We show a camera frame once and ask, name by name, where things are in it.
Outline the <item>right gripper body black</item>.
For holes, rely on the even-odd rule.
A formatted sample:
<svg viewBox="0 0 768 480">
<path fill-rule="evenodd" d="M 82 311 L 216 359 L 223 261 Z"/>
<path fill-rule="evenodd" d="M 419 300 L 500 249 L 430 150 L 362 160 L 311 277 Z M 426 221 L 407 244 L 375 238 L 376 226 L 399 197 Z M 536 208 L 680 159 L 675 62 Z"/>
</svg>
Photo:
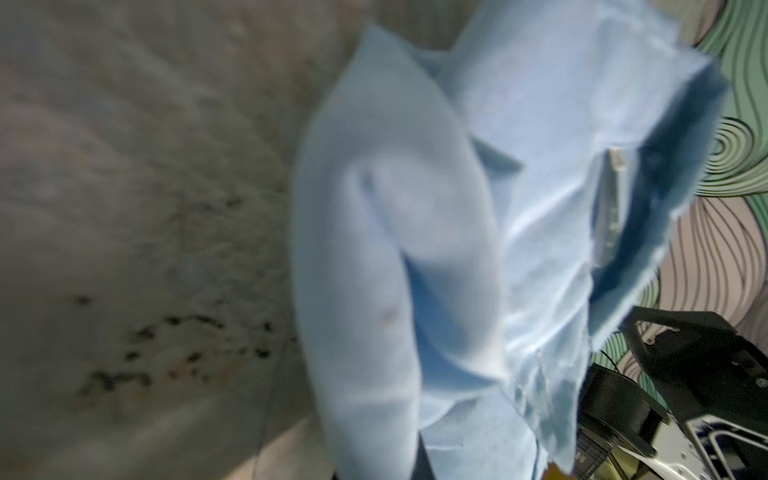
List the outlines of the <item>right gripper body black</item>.
<svg viewBox="0 0 768 480">
<path fill-rule="evenodd" d="M 715 312 L 635 307 L 620 331 L 707 476 L 766 478 L 766 355 Z"/>
</svg>

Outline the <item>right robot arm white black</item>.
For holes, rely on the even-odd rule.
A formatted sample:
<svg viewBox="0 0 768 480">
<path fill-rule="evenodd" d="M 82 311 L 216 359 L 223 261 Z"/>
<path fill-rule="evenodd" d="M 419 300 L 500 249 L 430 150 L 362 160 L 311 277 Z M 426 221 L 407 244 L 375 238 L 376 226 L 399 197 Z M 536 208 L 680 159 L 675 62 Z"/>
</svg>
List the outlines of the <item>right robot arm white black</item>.
<svg viewBox="0 0 768 480">
<path fill-rule="evenodd" d="M 621 326 L 661 398 L 589 368 L 574 474 L 589 479 L 621 449 L 660 479 L 767 476 L 767 358 L 714 312 L 636 307 Z"/>
</svg>

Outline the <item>light blue long sleeve shirt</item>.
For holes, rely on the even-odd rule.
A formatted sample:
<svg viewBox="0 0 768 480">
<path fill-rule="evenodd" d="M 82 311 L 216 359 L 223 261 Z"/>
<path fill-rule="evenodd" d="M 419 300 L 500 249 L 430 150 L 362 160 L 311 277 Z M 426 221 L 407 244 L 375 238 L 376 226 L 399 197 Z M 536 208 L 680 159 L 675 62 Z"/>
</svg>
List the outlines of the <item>light blue long sleeve shirt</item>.
<svg viewBox="0 0 768 480">
<path fill-rule="evenodd" d="M 296 162 L 298 336 L 341 479 L 575 461 L 592 354 L 662 262 L 728 85 L 646 1 L 367 27 Z"/>
</svg>

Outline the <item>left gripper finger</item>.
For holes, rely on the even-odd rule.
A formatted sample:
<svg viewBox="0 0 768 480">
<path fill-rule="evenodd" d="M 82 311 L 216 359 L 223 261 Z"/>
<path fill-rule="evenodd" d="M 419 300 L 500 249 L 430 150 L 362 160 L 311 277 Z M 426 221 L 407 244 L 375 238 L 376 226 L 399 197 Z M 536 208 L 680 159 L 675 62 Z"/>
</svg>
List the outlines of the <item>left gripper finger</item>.
<svg viewBox="0 0 768 480">
<path fill-rule="evenodd" d="M 416 459 L 411 480 L 435 480 L 435 475 L 422 437 L 418 439 Z"/>
</svg>

